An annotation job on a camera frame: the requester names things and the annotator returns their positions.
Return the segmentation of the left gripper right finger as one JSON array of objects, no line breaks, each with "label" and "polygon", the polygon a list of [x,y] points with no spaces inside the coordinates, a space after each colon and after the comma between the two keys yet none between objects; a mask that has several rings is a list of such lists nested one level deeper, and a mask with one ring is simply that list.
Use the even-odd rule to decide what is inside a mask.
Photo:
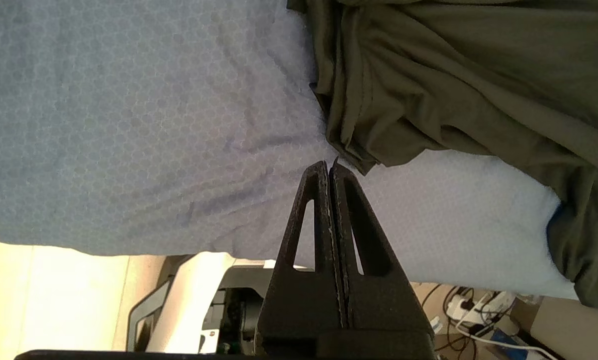
[{"label": "left gripper right finger", "polygon": [[347,328],[378,335],[382,346],[432,346],[429,321],[356,176],[334,162],[330,185]]}]

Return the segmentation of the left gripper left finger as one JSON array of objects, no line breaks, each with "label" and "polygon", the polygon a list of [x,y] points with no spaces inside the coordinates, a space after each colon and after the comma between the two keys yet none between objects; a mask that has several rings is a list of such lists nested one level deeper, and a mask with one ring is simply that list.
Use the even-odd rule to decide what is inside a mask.
[{"label": "left gripper left finger", "polygon": [[[294,262],[308,202],[313,202],[314,270]],[[316,353],[321,335],[344,327],[340,265],[328,167],[304,171],[255,331],[256,353]]]}]

